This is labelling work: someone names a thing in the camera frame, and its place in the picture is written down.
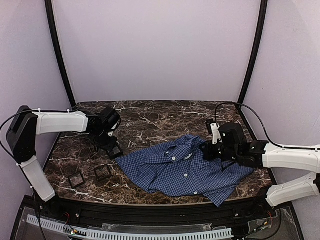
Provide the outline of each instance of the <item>white perforated strip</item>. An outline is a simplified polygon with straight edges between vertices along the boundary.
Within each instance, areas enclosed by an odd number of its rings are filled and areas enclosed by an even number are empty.
[[[38,219],[30,214],[28,214],[27,223],[39,226]],[[53,232],[64,232],[63,223],[41,218],[41,226],[43,229]],[[85,235],[82,236],[82,238],[88,240],[226,240],[234,237],[231,228],[183,234],[131,234],[92,230],[81,227],[74,228],[82,235]]]

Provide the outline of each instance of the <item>black pole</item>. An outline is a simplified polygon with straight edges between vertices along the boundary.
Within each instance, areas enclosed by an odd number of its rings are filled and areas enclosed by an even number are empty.
[[[251,76],[252,76],[252,73],[253,73],[254,68],[255,68],[255,63],[256,63],[256,59],[257,59],[257,55],[258,55],[258,51],[259,51],[261,37],[262,37],[263,30],[264,30],[264,24],[265,24],[265,19],[266,19],[266,12],[267,12],[267,5],[268,5],[268,0],[261,0],[260,12],[259,12],[259,17],[258,17],[258,23],[257,23],[257,26],[256,26],[256,31],[255,31],[255,37],[254,37],[254,42],[253,42],[253,46],[252,46],[251,56],[250,56],[248,68],[246,70],[245,78],[244,78],[244,81],[243,81],[241,93],[240,93],[240,96],[239,96],[239,99],[238,99],[238,103],[240,103],[240,104],[244,103],[244,100],[245,100],[245,97],[246,97],[246,94],[247,94],[247,91],[248,91],[248,87],[249,87],[249,84],[250,84]]]
[[[62,77],[62,81],[64,84],[64,88],[66,91],[66,94],[69,98],[69,102],[71,104],[71,107],[74,108],[76,106],[76,100],[75,96],[72,92],[71,85],[69,82],[64,58],[62,57],[62,52],[59,44],[59,39],[58,39],[58,33],[57,33],[57,28],[56,28],[56,22],[55,22],[55,16],[54,16],[54,10],[52,7],[52,0],[44,0],[45,2],[45,10],[46,10],[46,15],[48,18],[48,23],[49,23],[49,28],[50,28],[50,33],[51,33],[51,39],[53,43],[53,48],[55,52],[55,57],[56,61],[58,62],[58,66],[60,69],[60,74]]]

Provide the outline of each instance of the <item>brown marble table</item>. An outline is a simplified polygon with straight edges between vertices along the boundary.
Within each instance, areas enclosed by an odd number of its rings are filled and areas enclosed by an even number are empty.
[[[156,144],[172,141],[184,134],[199,135],[210,140],[205,126],[214,117],[216,101],[115,101],[83,102],[78,106],[90,112],[101,112],[113,107],[121,115],[122,124],[114,133],[127,155]],[[218,121],[236,122],[246,129],[238,111],[232,105],[223,105],[218,111]],[[251,140],[248,130],[245,134]],[[109,165],[112,176],[100,182],[94,169]],[[81,171],[85,184],[72,189],[68,176]],[[100,150],[95,152],[85,134],[63,133],[59,138],[45,168],[45,174],[62,198],[114,204],[196,204],[209,202],[206,197],[169,197],[161,192],[147,193],[119,168],[115,160]],[[256,169],[244,178],[227,201],[255,197],[261,187],[271,185],[266,169]]]

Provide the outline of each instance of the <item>shirt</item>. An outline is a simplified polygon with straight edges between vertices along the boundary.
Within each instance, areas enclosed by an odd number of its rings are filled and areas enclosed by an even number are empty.
[[[234,164],[222,172],[221,159],[203,159],[199,145],[204,142],[188,134],[116,161],[130,180],[148,193],[161,191],[171,197],[202,194],[218,207],[253,168]]]

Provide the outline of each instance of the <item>white wall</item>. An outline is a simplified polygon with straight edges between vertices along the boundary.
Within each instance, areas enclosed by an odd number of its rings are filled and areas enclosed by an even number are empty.
[[[0,123],[22,105],[69,107],[52,46],[43,0],[0,0]],[[1,133],[5,140],[7,127]],[[37,156],[44,164],[56,134],[39,136]],[[0,239],[8,240],[29,184],[16,162],[0,149]]]
[[[53,2],[77,101],[237,100],[260,1]]]
[[[273,141],[320,144],[320,2],[270,0],[261,45],[245,99]],[[246,112],[258,138],[260,124]],[[304,171],[273,169],[279,184]],[[320,197],[293,202],[306,240],[320,237]]]

